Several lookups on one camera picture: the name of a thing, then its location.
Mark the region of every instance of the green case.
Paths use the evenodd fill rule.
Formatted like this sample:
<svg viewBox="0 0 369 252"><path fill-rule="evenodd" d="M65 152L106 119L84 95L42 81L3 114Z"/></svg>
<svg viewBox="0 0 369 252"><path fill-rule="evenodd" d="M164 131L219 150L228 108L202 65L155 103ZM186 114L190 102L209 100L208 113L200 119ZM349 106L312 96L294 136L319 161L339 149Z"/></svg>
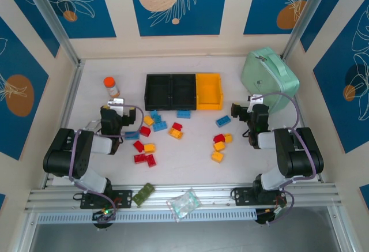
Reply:
<svg viewBox="0 0 369 252"><path fill-rule="evenodd" d="M293 97L300 86L292 70L270 47L264 47L248 54L243 66L241 81L252 95L282 92ZM281 95L264 98L264 104L269 106L270 114L282 110L288 103L288 98Z"/></svg>

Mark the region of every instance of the jar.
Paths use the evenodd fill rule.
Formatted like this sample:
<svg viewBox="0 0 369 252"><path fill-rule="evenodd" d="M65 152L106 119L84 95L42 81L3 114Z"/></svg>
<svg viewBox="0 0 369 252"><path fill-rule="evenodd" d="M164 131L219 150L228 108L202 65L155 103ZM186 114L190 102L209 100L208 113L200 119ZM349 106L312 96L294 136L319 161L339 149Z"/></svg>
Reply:
<svg viewBox="0 0 369 252"><path fill-rule="evenodd" d="M106 87L106 89L108 90L108 93L110 95L111 98L116 98L119 95L121 95L121 93L119 92L118 87L116 86L115 80L113 77L106 77L104 79L104 85Z"/></svg>

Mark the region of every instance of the yellow lego brick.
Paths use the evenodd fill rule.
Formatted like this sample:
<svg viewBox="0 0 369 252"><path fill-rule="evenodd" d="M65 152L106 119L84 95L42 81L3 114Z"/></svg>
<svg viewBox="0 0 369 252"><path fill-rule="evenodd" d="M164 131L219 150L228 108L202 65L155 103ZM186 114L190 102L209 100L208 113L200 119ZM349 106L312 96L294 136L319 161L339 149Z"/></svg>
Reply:
<svg viewBox="0 0 369 252"><path fill-rule="evenodd" d="M170 128L168 134L171 135L172 137L175 137L175 138L179 139L179 140L183 136L183 133L181 131L178 131L177 129L174 129L174 128Z"/></svg>
<svg viewBox="0 0 369 252"><path fill-rule="evenodd" d="M223 156L224 155L222 153L214 151L214 153L212 154L212 159L216 161L217 163L220 163L223 159Z"/></svg>
<svg viewBox="0 0 369 252"><path fill-rule="evenodd" d="M145 118L144 118L144 122L150 127L151 125L153 125L154 124L154 120L149 116L149 115L147 115L147 116L145 116Z"/></svg>
<svg viewBox="0 0 369 252"><path fill-rule="evenodd" d="M224 138L225 138L225 143L226 144L229 144L230 142L233 141L233 138L232 138L232 135L231 134L225 134L224 135Z"/></svg>
<svg viewBox="0 0 369 252"><path fill-rule="evenodd" d="M145 144L145 153L154 153L155 152L155 144Z"/></svg>
<svg viewBox="0 0 369 252"><path fill-rule="evenodd" d="M215 151L222 151L222 150L224 150L224 148L225 148L225 144L222 141L217 142L216 144L214 144Z"/></svg>

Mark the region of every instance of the blue lego brick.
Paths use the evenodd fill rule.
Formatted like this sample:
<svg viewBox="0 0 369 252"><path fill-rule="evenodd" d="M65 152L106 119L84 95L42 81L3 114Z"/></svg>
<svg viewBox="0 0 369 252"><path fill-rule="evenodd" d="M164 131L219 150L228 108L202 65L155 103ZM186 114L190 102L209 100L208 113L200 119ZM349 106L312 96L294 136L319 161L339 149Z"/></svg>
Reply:
<svg viewBox="0 0 369 252"><path fill-rule="evenodd" d="M156 110L150 112L150 116L151 116L152 119L154 119L154 117L156 115L157 115L157 111Z"/></svg>
<svg viewBox="0 0 369 252"><path fill-rule="evenodd" d="M139 140L140 139L140 133L139 132L137 132L135 134L134 133L135 133L135 131L125 132L125 134L128 135L128 136L125 136L125 139L126 140Z"/></svg>
<svg viewBox="0 0 369 252"><path fill-rule="evenodd" d="M154 132L160 131L160 130L164 130L167 129L167 123L165 121L159 122L159 123L155 123L152 125Z"/></svg>
<svg viewBox="0 0 369 252"><path fill-rule="evenodd" d="M154 119L154 122L155 122L155 123L160 123L160 122L161 122L161 115L155 115L155 116L153 117L153 119Z"/></svg>
<svg viewBox="0 0 369 252"><path fill-rule="evenodd" d="M177 118L191 118L191 111L177 111Z"/></svg>
<svg viewBox="0 0 369 252"><path fill-rule="evenodd" d="M231 122L231 119L229 118L228 115L226 115L226 116L224 116L224 117L222 117L222 118L220 118L216 121L218 127L222 127L222 126L224 126L224 125L226 125L230 122Z"/></svg>

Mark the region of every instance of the small package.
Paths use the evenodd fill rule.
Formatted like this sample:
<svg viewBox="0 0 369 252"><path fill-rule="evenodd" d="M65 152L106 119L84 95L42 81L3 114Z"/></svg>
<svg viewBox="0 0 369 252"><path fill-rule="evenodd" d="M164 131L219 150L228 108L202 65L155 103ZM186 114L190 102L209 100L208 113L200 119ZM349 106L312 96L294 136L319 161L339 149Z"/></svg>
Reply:
<svg viewBox="0 0 369 252"><path fill-rule="evenodd" d="M193 189L189 189L184 195L168 200L167 204L177 222L201 205Z"/></svg>

